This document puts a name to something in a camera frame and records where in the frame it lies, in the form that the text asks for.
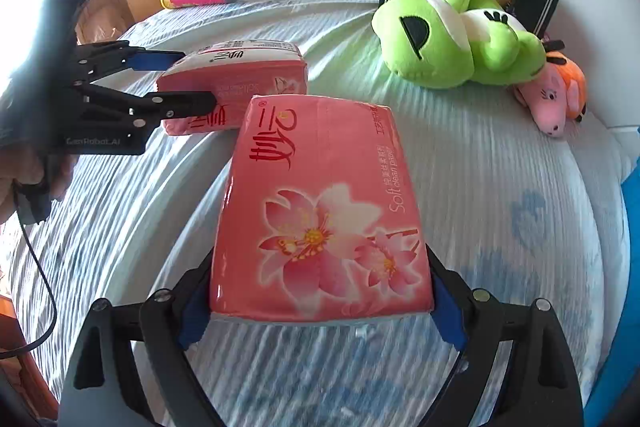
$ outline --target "plush toy eye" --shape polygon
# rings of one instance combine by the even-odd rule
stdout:
[[[542,98],[545,100],[555,100],[557,97],[558,94],[553,89],[542,90]]]
[[[420,48],[423,47],[429,38],[429,24],[422,17],[414,15],[408,17],[400,17],[400,24],[404,29],[406,38],[409,39],[411,47],[414,49],[418,60],[422,60],[420,56]]]
[[[546,61],[555,64],[556,66],[564,66],[566,64],[566,58],[562,57],[546,57]]]

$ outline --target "black cable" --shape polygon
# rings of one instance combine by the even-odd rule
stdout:
[[[58,308],[56,307],[56,300],[53,297],[51,286],[49,286],[49,281],[47,280],[47,277],[44,275],[42,266],[40,266],[40,261],[38,261],[38,258],[36,257],[36,254],[33,251],[33,247],[31,246],[31,241],[29,241],[29,235],[27,234],[27,231],[24,229],[24,224],[20,219],[20,210],[18,209],[18,189],[15,185],[15,182],[12,185],[12,189],[14,192],[15,212],[16,214],[18,214],[18,222],[20,223],[22,236],[24,237],[24,240],[27,243],[27,248],[29,248],[29,253],[31,254],[31,257],[33,257],[33,260],[36,266],[38,267],[38,272],[40,272],[40,276],[44,281],[44,285],[47,287],[47,292],[49,292],[49,298],[51,299],[51,304],[53,305],[53,320],[51,321],[49,328],[47,328],[47,331],[45,331],[38,339],[34,340],[32,343],[26,344],[25,346],[17,347],[16,349],[12,349],[10,351],[4,351],[3,353],[0,353],[0,360],[10,359],[11,357],[17,357],[18,355],[24,355],[32,351],[36,347],[40,346],[42,343],[44,343],[44,341],[46,341],[51,336],[51,333],[53,333],[53,330],[56,327],[56,322],[58,321]]]

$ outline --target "white mattress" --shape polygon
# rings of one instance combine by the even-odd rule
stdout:
[[[370,28],[376,6],[377,0],[241,0],[166,10],[125,38],[187,52],[227,39],[292,41],[309,63],[311,93],[390,106],[428,243],[471,287],[515,303],[547,297],[586,400],[626,294],[620,180],[628,158],[591,115],[569,130],[568,140],[551,140],[501,89],[466,84],[432,91],[391,75]],[[142,94],[157,75],[129,71],[102,83]],[[31,229],[60,308],[58,327],[34,357],[57,396],[95,298],[143,300],[172,286],[212,247],[235,137],[167,137],[157,130],[143,156],[84,156],[65,202]],[[617,156],[604,160],[603,150]],[[600,169],[603,161],[609,168]],[[602,229],[610,223],[614,233]],[[20,323],[34,339],[47,327],[50,308],[24,242],[15,247],[17,230],[14,217],[2,251],[12,256]],[[321,328],[213,321],[190,351],[204,390],[230,426],[412,426],[455,356],[428,316]],[[141,346],[136,358],[162,420]],[[476,424],[490,413],[506,360],[502,349]]]

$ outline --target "blue pillow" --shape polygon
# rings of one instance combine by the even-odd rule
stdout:
[[[640,162],[622,184],[629,223],[629,286],[607,361],[584,408],[585,427],[596,427],[609,413],[640,367]]]

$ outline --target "human hand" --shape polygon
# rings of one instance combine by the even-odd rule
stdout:
[[[62,201],[71,184],[77,156],[64,156],[60,172],[51,182],[51,198]],[[16,144],[0,149],[0,224],[15,212],[14,180],[22,185],[37,185],[44,176],[44,167],[36,152],[27,144]]]

